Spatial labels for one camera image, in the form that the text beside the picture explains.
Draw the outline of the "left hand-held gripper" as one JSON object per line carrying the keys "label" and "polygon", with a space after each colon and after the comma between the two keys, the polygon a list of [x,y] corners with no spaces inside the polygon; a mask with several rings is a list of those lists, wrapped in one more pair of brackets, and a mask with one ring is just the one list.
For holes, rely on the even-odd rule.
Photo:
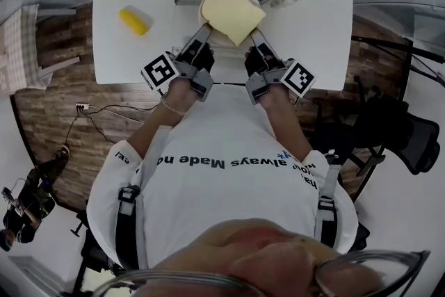
{"label": "left hand-held gripper", "polygon": [[215,59],[207,43],[212,31],[212,26],[203,24],[177,55],[163,53],[148,63],[141,75],[150,89],[160,92],[174,79],[186,79],[198,99],[204,102],[213,86],[210,71]]}

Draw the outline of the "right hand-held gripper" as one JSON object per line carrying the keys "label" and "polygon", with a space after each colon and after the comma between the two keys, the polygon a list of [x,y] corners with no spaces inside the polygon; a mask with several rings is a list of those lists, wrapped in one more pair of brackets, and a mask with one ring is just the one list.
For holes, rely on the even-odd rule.
{"label": "right hand-held gripper", "polygon": [[258,104],[259,98],[274,85],[283,85],[297,97],[304,97],[314,84],[315,75],[293,58],[287,61],[277,58],[259,29],[253,30],[250,37],[255,46],[246,57],[244,66],[248,73],[245,87],[252,103]]}

